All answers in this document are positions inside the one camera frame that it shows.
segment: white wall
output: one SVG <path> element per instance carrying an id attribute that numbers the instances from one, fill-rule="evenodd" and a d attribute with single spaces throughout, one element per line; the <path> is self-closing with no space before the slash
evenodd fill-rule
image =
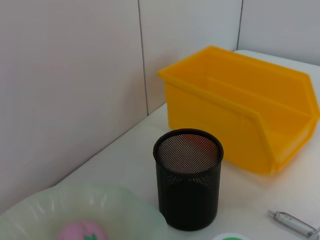
<path id="1" fill-rule="evenodd" d="M 146 114 L 137 1 L 0 1 L 0 212 Z"/>
<path id="2" fill-rule="evenodd" d="M 149 113 L 165 102 L 157 71 L 208 45 L 236 50 L 242 0 L 140 0 Z"/>
<path id="3" fill-rule="evenodd" d="M 320 65 L 319 0 L 244 0 L 239 49 Z"/>

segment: silver pen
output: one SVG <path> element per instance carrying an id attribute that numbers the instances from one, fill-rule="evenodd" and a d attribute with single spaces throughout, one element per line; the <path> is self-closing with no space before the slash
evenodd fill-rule
<path id="1" fill-rule="evenodd" d="M 296 217 L 291 216 L 286 212 L 280 211 L 273 212 L 269 210 L 268 214 L 278 223 L 281 223 L 282 225 L 296 231 L 304 237 L 310 240 L 320 240 L 320 234 L 318 233 L 318 231 L 316 232 L 316 229 L 314 227 L 306 224 Z"/>

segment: pink toy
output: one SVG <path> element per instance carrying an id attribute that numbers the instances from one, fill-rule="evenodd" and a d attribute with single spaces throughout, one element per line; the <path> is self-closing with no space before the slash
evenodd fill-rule
<path id="1" fill-rule="evenodd" d="M 67 225 L 57 240 L 108 240 L 108 238 L 97 224 L 82 221 Z"/>

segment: light green bowl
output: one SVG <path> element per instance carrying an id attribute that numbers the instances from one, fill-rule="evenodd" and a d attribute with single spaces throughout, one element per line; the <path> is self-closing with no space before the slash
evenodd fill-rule
<path id="1" fill-rule="evenodd" d="M 131 191 L 106 184 L 59 185 L 0 216 L 0 240 L 56 240 L 69 223 L 92 221 L 109 240 L 165 240 L 161 213 Z"/>

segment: table surface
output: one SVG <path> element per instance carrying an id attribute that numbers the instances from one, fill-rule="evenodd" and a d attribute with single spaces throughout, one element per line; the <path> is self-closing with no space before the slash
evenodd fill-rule
<path id="1" fill-rule="evenodd" d="M 320 100 L 320 66 L 241 50 L 268 62 L 306 72 Z M 168 132 L 163 105 L 138 125 L 62 181 L 111 183 L 125 186 L 158 207 L 156 166 L 152 150 Z M 168 240 L 212 240 L 222 233 L 239 233 L 251 240 L 301 240 L 293 231 L 273 222 L 267 211 L 287 212 L 311 226 L 320 226 L 320 127 L 292 162 L 275 176 L 246 172 L 224 161 L 221 169 L 218 214 L 205 229 L 184 232 L 169 227 Z"/>

